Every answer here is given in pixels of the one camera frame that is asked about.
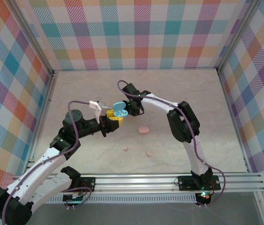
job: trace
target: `colorful plaid backdrop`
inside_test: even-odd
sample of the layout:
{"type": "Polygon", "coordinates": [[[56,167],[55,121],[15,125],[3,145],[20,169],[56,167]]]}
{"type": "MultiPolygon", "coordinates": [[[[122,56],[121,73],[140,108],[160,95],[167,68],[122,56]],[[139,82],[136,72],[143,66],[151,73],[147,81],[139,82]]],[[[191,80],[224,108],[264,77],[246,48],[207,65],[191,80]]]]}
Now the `colorful plaid backdrop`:
{"type": "Polygon", "coordinates": [[[250,165],[264,175],[264,0],[223,72],[250,165]]]}
{"type": "Polygon", "coordinates": [[[17,2],[52,66],[71,70],[214,67],[250,1],[17,2]]]}
{"type": "Polygon", "coordinates": [[[22,172],[49,76],[0,0],[0,186],[22,172]]]}

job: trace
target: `purple cable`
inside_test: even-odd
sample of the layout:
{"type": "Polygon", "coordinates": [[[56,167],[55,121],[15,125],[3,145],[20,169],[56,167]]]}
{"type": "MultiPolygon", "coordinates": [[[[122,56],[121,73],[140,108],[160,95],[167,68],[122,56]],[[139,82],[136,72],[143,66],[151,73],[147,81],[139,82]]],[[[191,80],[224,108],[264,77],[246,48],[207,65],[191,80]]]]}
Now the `purple cable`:
{"type": "MultiPolygon", "coordinates": [[[[61,154],[58,154],[58,155],[55,155],[51,158],[48,158],[46,160],[44,160],[44,164],[48,161],[51,161],[57,157],[60,157],[64,154],[67,154],[69,152],[71,152],[72,150],[74,150],[76,148],[76,146],[78,145],[78,141],[79,141],[79,135],[78,135],[78,130],[77,130],[77,127],[75,125],[75,121],[73,119],[73,115],[72,115],[72,112],[71,112],[71,104],[72,103],[81,103],[81,104],[86,104],[86,105],[89,105],[89,102],[83,102],[83,101],[77,101],[77,100],[74,100],[74,101],[70,101],[68,104],[67,104],[67,110],[68,110],[68,113],[69,113],[69,116],[70,116],[70,119],[71,119],[71,122],[73,124],[73,128],[74,128],[74,131],[75,131],[75,135],[76,135],[76,142],[75,144],[73,145],[73,147],[71,147],[69,150],[61,153],[61,154]]],[[[40,167],[41,165],[43,165],[42,163],[39,163],[37,165],[35,165],[33,168],[31,168],[27,174],[22,178],[21,182],[18,183],[18,185],[15,186],[15,188],[20,188],[20,186],[22,185],[22,183],[38,168],[40,167]]],[[[4,204],[4,207],[3,207],[3,211],[2,211],[2,225],[6,225],[5,223],[5,213],[6,213],[6,208],[7,208],[7,205],[11,199],[11,197],[15,194],[17,190],[16,189],[13,189],[13,191],[10,193],[10,195],[8,196],[5,204],[4,204]]]]}
{"type": "Polygon", "coordinates": [[[148,99],[156,100],[156,101],[161,102],[161,103],[163,103],[163,104],[166,104],[166,105],[168,105],[168,106],[170,106],[170,107],[173,107],[173,108],[177,109],[177,110],[180,112],[180,114],[184,117],[184,119],[185,119],[185,121],[186,121],[186,124],[187,124],[187,126],[188,126],[188,128],[189,128],[189,130],[190,130],[190,133],[191,133],[191,136],[192,136],[192,139],[193,139],[193,144],[194,144],[194,152],[195,152],[197,158],[198,158],[203,164],[205,164],[206,166],[208,166],[208,167],[210,167],[210,168],[212,168],[212,169],[214,169],[214,170],[220,172],[221,175],[222,175],[222,177],[223,177],[223,179],[224,179],[224,185],[223,185],[223,187],[222,187],[222,190],[221,190],[220,194],[218,195],[218,197],[217,197],[215,200],[213,200],[212,203],[214,203],[215,201],[217,201],[217,200],[221,197],[222,193],[223,193],[224,190],[225,190],[225,187],[226,187],[226,177],[225,177],[223,171],[221,171],[220,169],[217,169],[217,168],[215,168],[215,167],[209,165],[208,163],[206,163],[206,162],[205,162],[205,161],[204,161],[204,160],[198,155],[197,141],[196,141],[196,139],[195,139],[194,132],[193,132],[193,130],[192,130],[192,127],[191,127],[191,125],[190,125],[190,123],[189,123],[187,117],[186,117],[185,114],[183,113],[183,111],[182,111],[180,108],[178,108],[177,106],[172,105],[172,104],[170,104],[170,103],[168,103],[168,102],[166,102],[166,101],[163,101],[162,99],[156,98],[156,97],[153,98],[153,97],[150,97],[150,96],[138,96],[138,95],[131,95],[131,94],[128,94],[128,93],[126,93],[125,91],[123,91],[123,90],[119,87],[119,84],[120,84],[121,82],[124,82],[125,84],[128,84],[128,82],[126,82],[126,81],[124,81],[124,80],[119,80],[118,83],[117,83],[117,87],[118,87],[118,89],[119,89],[122,93],[124,93],[125,95],[130,96],[130,97],[148,98],[148,99]]]}
{"type": "Polygon", "coordinates": [[[67,203],[69,202],[69,200],[67,200],[66,201],[66,207],[68,207],[68,208],[70,208],[70,207],[73,208],[73,209],[78,208],[79,206],[81,206],[84,202],[86,202],[90,198],[91,193],[92,193],[92,191],[91,191],[91,189],[89,187],[76,187],[76,188],[64,190],[62,192],[75,191],[75,190],[88,190],[89,191],[89,195],[87,196],[86,199],[84,199],[81,203],[79,203],[78,205],[76,205],[74,207],[68,206],[67,203]]]}

